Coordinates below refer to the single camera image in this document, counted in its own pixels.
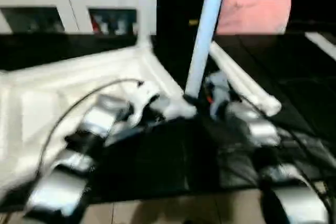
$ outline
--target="red object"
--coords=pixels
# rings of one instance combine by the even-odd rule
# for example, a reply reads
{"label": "red object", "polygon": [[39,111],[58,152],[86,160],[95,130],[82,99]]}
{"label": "red object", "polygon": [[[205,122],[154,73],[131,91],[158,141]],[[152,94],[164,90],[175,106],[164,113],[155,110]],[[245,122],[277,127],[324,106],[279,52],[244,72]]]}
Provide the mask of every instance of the red object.
{"label": "red object", "polygon": [[100,29],[99,29],[99,25],[98,23],[95,21],[94,18],[91,17],[91,23],[92,23],[92,29],[94,31],[95,34],[100,33]]}

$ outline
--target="glass cabinet door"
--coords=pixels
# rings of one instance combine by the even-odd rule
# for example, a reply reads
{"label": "glass cabinet door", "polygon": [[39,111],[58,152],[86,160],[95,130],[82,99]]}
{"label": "glass cabinet door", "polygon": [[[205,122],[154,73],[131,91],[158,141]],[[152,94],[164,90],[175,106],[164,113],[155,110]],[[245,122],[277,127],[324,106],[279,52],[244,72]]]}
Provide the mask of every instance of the glass cabinet door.
{"label": "glass cabinet door", "polygon": [[63,33],[55,7],[0,7],[13,33]]}
{"label": "glass cabinet door", "polygon": [[137,35],[135,9],[89,9],[92,30],[95,34]]}
{"label": "glass cabinet door", "polygon": [[0,0],[0,34],[77,32],[70,0]]}

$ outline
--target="white stripe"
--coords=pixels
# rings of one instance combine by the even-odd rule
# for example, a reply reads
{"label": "white stripe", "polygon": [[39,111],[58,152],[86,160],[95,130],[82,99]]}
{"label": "white stripe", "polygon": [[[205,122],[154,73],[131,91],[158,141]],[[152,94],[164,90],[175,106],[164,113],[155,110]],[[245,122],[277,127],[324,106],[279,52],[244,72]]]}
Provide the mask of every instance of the white stripe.
{"label": "white stripe", "polygon": [[336,46],[319,33],[305,33],[307,39],[336,61]]}

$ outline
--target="light blue pole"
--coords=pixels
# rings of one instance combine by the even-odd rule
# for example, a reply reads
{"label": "light blue pole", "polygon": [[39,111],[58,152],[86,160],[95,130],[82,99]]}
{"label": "light blue pole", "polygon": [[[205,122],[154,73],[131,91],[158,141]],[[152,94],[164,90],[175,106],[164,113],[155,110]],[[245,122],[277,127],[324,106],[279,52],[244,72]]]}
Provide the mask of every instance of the light blue pole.
{"label": "light blue pole", "polygon": [[222,0],[204,0],[185,93],[197,98]]}

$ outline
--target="white tube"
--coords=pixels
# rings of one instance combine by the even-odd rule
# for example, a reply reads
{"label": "white tube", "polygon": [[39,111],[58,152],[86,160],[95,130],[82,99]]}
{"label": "white tube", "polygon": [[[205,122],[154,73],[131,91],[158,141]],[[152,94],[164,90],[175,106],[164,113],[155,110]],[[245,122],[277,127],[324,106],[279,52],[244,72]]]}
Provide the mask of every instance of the white tube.
{"label": "white tube", "polygon": [[222,0],[204,0],[185,93],[197,98],[200,92],[210,43]]}
{"label": "white tube", "polygon": [[281,103],[256,83],[216,42],[210,46],[210,55],[238,94],[245,96],[268,116],[281,110]]}
{"label": "white tube", "polygon": [[145,46],[149,43],[150,28],[148,21],[148,9],[149,9],[149,0],[139,0],[138,10],[137,10],[137,20],[138,20],[138,45],[144,44]]}

